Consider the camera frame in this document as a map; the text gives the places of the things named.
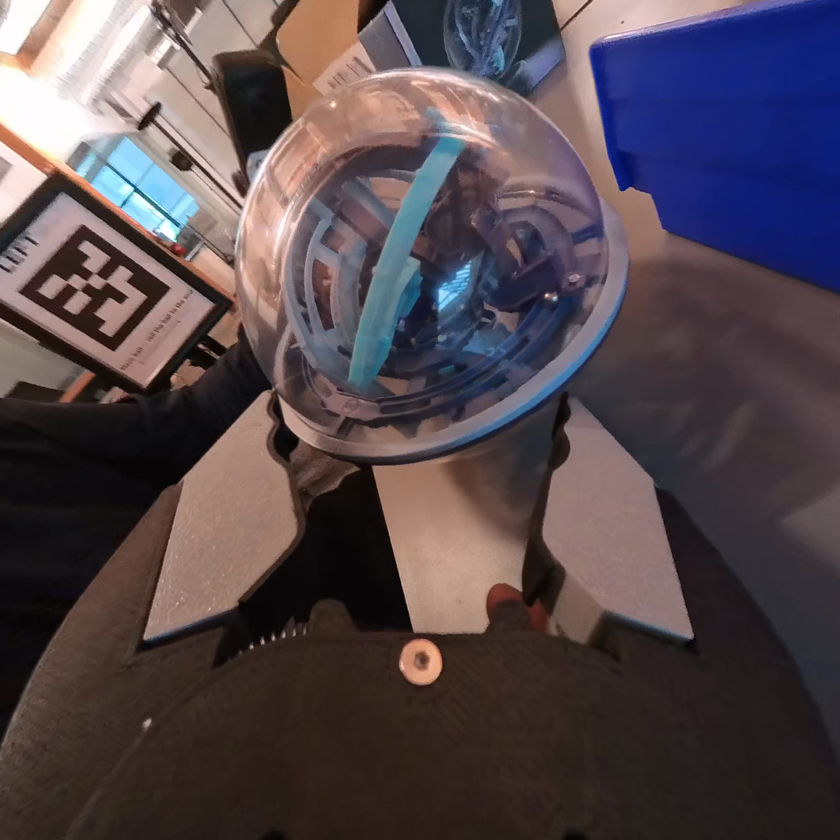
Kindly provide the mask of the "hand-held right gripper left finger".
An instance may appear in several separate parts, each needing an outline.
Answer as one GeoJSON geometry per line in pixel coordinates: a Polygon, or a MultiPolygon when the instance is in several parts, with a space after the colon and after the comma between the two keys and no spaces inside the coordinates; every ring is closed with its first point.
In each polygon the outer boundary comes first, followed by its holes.
{"type": "Polygon", "coordinates": [[[143,642],[222,622],[299,544],[303,509],[274,446],[275,394],[260,394],[181,482],[143,642]]]}

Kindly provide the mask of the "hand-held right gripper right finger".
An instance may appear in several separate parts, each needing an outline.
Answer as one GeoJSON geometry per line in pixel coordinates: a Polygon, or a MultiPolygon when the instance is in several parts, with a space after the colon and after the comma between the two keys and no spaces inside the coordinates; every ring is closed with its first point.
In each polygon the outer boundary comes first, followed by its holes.
{"type": "Polygon", "coordinates": [[[549,635],[599,642],[611,628],[694,639],[650,475],[568,395],[534,419],[521,584],[549,635]]]}

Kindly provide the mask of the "clear plastic maze ball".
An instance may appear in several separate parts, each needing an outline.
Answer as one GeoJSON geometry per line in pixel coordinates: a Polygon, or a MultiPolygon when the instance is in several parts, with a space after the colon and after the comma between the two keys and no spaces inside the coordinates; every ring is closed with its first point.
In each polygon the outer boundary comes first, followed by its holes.
{"type": "Polygon", "coordinates": [[[248,191],[235,268],[290,432],[384,466],[453,454],[563,390],[620,312],[629,255],[551,119],[426,67],[292,121],[248,191]]]}

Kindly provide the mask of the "person's left forearm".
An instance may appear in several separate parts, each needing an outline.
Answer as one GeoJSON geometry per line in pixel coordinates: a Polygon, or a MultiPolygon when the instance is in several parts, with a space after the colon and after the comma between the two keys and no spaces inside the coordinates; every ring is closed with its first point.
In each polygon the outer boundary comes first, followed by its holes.
{"type": "Polygon", "coordinates": [[[239,328],[193,384],[114,403],[1,401],[2,508],[127,501],[184,477],[270,383],[239,328]]]}

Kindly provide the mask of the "person's right hand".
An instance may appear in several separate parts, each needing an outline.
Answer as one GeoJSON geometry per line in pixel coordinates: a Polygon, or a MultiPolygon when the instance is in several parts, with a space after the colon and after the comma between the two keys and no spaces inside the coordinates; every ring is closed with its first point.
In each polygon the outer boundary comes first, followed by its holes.
{"type": "Polygon", "coordinates": [[[486,633],[548,633],[549,616],[540,601],[528,601],[515,587],[494,584],[486,597],[488,626],[486,633]]]}

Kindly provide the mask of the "dark cardboard toy box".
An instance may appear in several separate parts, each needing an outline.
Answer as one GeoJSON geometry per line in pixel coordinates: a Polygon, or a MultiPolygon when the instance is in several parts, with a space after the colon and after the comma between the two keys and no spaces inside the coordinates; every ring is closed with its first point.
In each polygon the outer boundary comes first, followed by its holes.
{"type": "Polygon", "coordinates": [[[390,1],[360,43],[377,70],[458,70],[523,97],[565,62],[550,1],[390,1]]]}

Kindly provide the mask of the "framed marker sign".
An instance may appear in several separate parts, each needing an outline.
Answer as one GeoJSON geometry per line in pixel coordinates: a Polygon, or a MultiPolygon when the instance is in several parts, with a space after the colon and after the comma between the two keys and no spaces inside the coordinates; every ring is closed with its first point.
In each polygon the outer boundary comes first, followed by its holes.
{"type": "Polygon", "coordinates": [[[233,300],[63,171],[2,224],[2,319],[127,392],[163,389],[233,300]]]}

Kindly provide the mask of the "blue plastic bin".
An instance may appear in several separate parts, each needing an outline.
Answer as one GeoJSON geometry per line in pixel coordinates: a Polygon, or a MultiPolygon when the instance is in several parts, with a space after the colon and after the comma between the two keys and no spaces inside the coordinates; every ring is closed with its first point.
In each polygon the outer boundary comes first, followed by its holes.
{"type": "Polygon", "coordinates": [[[605,152],[662,228],[839,290],[839,2],[758,2],[596,40],[605,152]]]}

